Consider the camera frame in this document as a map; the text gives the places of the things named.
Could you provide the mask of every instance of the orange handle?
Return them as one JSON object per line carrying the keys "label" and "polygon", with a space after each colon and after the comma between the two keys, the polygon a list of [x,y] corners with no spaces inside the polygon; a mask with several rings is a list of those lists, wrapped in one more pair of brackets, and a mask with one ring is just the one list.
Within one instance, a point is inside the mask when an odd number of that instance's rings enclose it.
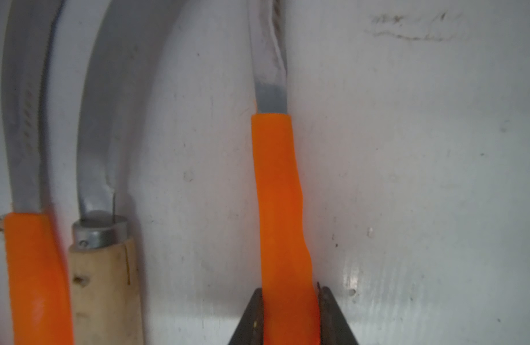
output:
{"label": "orange handle", "polygon": [[68,278],[47,215],[4,219],[15,345],[71,345]]}
{"label": "orange handle", "polygon": [[303,195],[290,116],[254,115],[252,141],[261,228],[263,342],[318,345],[318,300],[303,238]]}

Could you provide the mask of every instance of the wooden handle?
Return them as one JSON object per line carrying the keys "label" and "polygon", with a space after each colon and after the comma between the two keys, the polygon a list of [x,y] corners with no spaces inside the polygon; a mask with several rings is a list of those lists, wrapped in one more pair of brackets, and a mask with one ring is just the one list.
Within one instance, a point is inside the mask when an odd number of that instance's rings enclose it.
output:
{"label": "wooden handle", "polygon": [[252,141],[261,228],[263,343],[318,345],[318,300],[303,238],[303,196],[290,116],[254,115]]}
{"label": "wooden handle", "polygon": [[75,345],[142,345],[134,239],[68,256]]}
{"label": "wooden handle", "polygon": [[67,273],[48,216],[6,215],[4,239],[14,344],[73,344]]}

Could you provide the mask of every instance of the scratch mark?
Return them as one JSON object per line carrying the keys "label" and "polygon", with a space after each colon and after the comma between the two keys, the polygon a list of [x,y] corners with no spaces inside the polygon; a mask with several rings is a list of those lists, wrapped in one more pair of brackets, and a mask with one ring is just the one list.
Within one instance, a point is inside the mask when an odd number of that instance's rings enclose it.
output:
{"label": "scratch mark", "polygon": [[391,31],[380,31],[380,32],[370,32],[370,31],[367,31],[367,33],[370,33],[372,34],[372,36],[374,37],[378,37],[378,36],[389,36],[389,37],[392,37],[392,38],[397,38],[397,39],[400,39],[400,40],[405,40],[405,41],[430,41],[430,42],[443,42],[443,41],[449,41],[451,39],[454,38],[454,36],[450,36],[448,38],[443,38],[443,37],[434,37],[434,36],[430,36],[430,35],[426,35],[424,37],[413,37],[413,36],[405,36],[405,35],[401,35],[401,34],[396,34],[394,32],[391,32]]}
{"label": "scratch mark", "polygon": [[389,16],[387,14],[382,14],[381,16],[372,18],[372,24],[378,24],[378,23],[392,23],[397,24],[403,19],[405,16]]}

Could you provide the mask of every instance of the white painted surface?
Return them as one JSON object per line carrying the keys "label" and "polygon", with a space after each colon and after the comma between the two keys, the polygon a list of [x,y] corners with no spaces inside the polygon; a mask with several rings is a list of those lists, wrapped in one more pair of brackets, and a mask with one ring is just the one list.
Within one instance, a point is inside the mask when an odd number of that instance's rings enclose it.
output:
{"label": "white painted surface", "polygon": [[[51,68],[64,250],[106,6],[68,1]],[[308,0],[286,15],[306,240],[359,341],[530,344],[530,1]],[[190,0],[119,197],[143,253],[149,345],[225,344],[259,286],[252,88],[245,1]],[[0,213],[7,184],[0,129]],[[4,257],[0,240],[0,345],[11,345]]]}

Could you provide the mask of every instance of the metal ferrule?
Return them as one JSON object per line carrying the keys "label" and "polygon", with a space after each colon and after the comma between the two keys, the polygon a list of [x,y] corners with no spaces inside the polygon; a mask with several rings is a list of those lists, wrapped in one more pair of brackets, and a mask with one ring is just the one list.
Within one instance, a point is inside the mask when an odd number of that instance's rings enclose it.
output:
{"label": "metal ferrule", "polygon": [[125,217],[115,216],[112,224],[96,220],[78,220],[73,224],[73,245],[78,250],[105,248],[128,238]]}

